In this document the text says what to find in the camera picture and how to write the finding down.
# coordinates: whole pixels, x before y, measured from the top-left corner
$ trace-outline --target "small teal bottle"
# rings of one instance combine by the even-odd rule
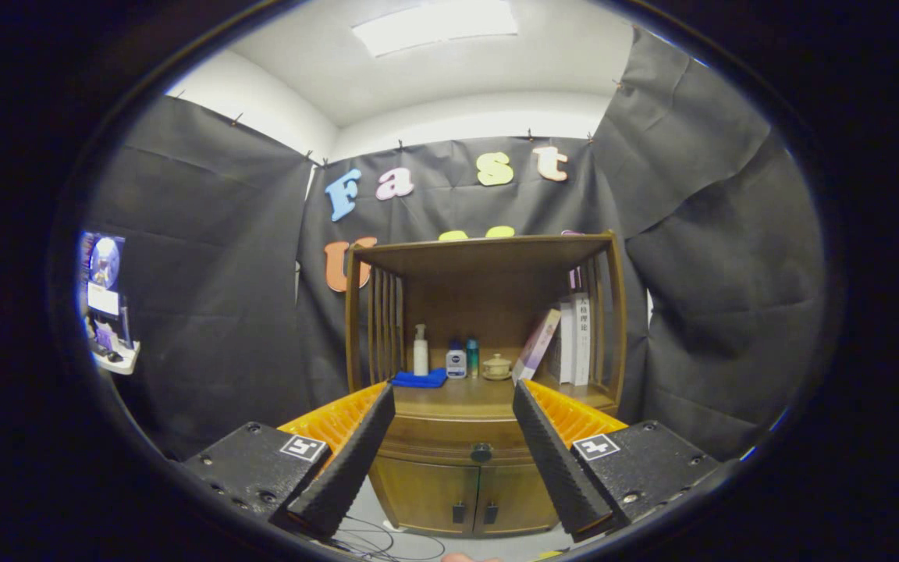
[[[474,378],[481,374],[481,350],[474,338],[467,339],[467,374]]]

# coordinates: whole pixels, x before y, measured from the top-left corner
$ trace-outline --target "blue cloth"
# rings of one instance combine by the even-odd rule
[[[400,371],[390,384],[395,386],[411,386],[414,388],[439,388],[446,382],[446,368],[432,369],[424,377],[414,376],[414,373]]]

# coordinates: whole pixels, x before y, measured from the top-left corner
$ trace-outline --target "cable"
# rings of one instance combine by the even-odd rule
[[[367,540],[364,539],[363,537],[358,537],[358,538],[360,538],[360,540],[367,541],[368,543],[372,544],[372,546],[373,546],[374,548],[377,548],[377,549],[378,549],[377,551],[375,551],[375,552],[372,553],[372,554],[382,554],[382,553],[388,551],[390,548],[393,547],[393,534],[390,534],[390,532],[389,532],[388,530],[386,530],[384,527],[381,527],[381,526],[379,526],[379,525],[376,524],[376,523],[371,523],[370,521],[364,521],[363,519],[356,519],[356,517],[351,517],[351,516],[349,516],[349,515],[346,516],[346,519],[352,519],[353,521],[359,521],[360,523],[365,523],[365,524],[367,524],[367,525],[370,525],[371,527],[375,527],[375,528],[377,528],[379,531],[384,532],[384,533],[386,534],[386,536],[388,536],[388,540],[390,541],[390,544],[389,544],[389,545],[386,545],[385,548],[378,547],[377,545],[375,545],[374,543],[371,543],[370,541],[367,541]],[[339,530],[340,530],[340,531],[345,531],[346,533],[350,533],[349,530],[345,530],[345,529],[339,529]]]
[[[365,524],[370,525],[371,527],[374,527],[375,529],[377,529],[375,531],[367,530],[367,529],[339,529],[343,533],[353,535],[353,537],[356,537],[360,541],[363,541],[364,543],[367,543],[368,545],[371,545],[372,547],[377,549],[374,551],[361,550],[359,548],[354,547],[352,544],[347,543],[346,541],[340,541],[340,540],[336,540],[336,539],[331,540],[332,544],[336,548],[340,548],[342,550],[345,550],[346,552],[349,552],[350,554],[360,556],[361,558],[378,558],[380,560],[386,560],[388,562],[425,562],[427,560],[439,558],[439,556],[442,556],[446,552],[446,545],[442,544],[442,541],[436,539],[436,537],[431,537],[428,535],[413,534],[411,536],[425,537],[429,540],[435,541],[435,544],[438,544],[439,548],[440,548],[440,551],[438,552],[438,554],[428,556],[426,558],[404,558],[402,556],[393,556],[392,554],[390,554],[388,552],[389,549],[392,549],[393,545],[395,545],[395,539],[393,539],[393,534],[390,533],[390,531],[386,530],[384,527],[379,526],[376,523],[371,523],[370,521],[364,521],[363,519],[357,519],[356,517],[351,517],[349,515],[346,516],[346,519],[350,519],[350,520],[357,521],[360,523],[365,523]],[[356,533],[384,533],[384,534],[386,534],[386,536],[388,536],[388,540],[390,541],[390,544],[386,548],[381,548],[377,544],[374,544],[374,542],[367,540],[363,537],[360,537]]]

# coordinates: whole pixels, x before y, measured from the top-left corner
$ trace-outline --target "lotion pump bottle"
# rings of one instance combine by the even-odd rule
[[[425,324],[414,327],[414,376],[428,376],[428,341],[425,341]]]

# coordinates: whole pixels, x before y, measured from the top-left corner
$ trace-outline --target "finger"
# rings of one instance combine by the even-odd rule
[[[442,562],[475,562],[474,558],[470,558],[470,556],[465,555],[460,552],[453,552],[453,554],[446,554],[442,558]]]

